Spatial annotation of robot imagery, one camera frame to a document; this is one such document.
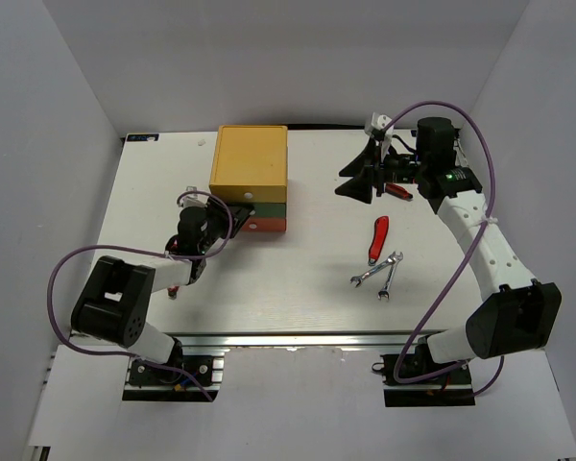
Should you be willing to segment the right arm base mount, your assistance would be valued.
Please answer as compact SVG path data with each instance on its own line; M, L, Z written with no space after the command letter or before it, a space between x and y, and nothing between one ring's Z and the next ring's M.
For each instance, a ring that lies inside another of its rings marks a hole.
M411 384L398 383L393 369L397 354L385 354L371 371L382 378L384 404L388 408L467 407L475 405L472 380L467 365L448 374Z

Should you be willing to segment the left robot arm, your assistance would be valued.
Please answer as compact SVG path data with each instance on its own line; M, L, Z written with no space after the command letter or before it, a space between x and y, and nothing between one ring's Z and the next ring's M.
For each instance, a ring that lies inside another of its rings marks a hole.
M73 329L151 362L151 372L164 384L185 379L183 352L178 339L146 321L152 295L165 290L175 297L195 283L215 243L233 238L253 211L250 204L222 205L211 197L205 203L185 199L180 207L177 233L162 256L136 264L101 256L71 314Z

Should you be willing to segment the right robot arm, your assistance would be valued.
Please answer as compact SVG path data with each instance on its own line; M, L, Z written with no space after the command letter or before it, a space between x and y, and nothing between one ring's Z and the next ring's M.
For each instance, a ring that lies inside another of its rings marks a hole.
M553 282L541 283L520 261L490 216L492 197L473 171L457 161L449 119L425 117L409 156L392 146L390 117L374 114L366 124L363 151L340 172L336 195L369 204L390 182L414 180L419 194L455 237L475 275L481 305L456 328L421 339L399 376L434 383L449 367L544 347L562 301Z

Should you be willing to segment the red bottom drawer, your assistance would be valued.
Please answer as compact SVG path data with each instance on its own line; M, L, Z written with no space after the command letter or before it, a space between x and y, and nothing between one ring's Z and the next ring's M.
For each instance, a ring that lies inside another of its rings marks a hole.
M286 232L287 220L285 218L256 218L251 216L242 227L242 231L249 232Z

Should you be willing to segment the silver wrench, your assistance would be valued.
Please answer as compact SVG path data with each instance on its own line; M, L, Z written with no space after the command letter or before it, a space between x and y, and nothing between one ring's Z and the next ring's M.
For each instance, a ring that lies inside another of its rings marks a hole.
M379 264L372 266L366 272L353 276L350 278L350 282L354 283L356 287L359 287L366 279L382 272L385 269L394 269L398 263L403 259L403 252L393 252L386 259L384 259Z
M396 273L397 263L394 263L389 266L389 272L386 277L385 283L383 284L382 288L378 291L377 298L382 301L388 301L390 299L390 291L391 285Z

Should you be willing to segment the yellow top drawer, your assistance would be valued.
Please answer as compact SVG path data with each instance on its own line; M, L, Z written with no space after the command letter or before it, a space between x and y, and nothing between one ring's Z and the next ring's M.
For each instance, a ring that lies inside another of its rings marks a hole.
M286 185L211 184L210 192L225 203L285 203Z

